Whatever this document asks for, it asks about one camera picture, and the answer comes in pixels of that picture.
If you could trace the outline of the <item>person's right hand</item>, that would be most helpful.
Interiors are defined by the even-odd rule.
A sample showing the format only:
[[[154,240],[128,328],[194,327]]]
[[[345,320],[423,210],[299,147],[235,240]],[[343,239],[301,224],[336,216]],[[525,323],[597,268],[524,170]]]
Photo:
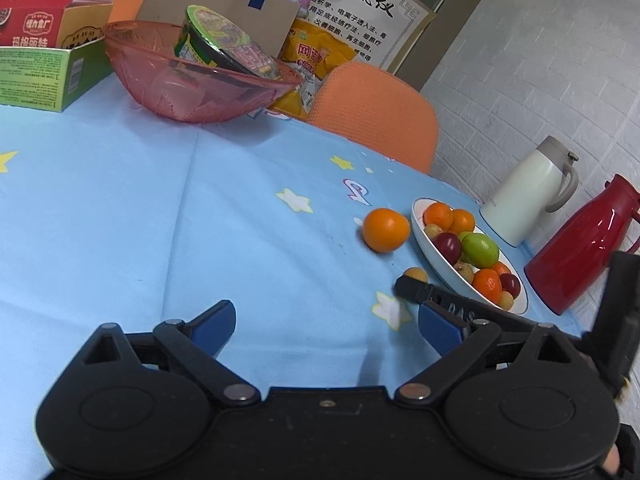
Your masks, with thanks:
[[[628,390],[630,386],[630,381],[628,378],[624,379],[623,388],[620,389],[620,392],[617,393],[615,398],[615,402],[617,404],[624,404],[626,401],[626,397],[628,396]],[[611,476],[615,476],[620,470],[620,452],[618,452],[618,447],[616,444],[612,446],[612,448],[608,451],[608,455],[605,457],[605,460],[602,462],[600,467]]]

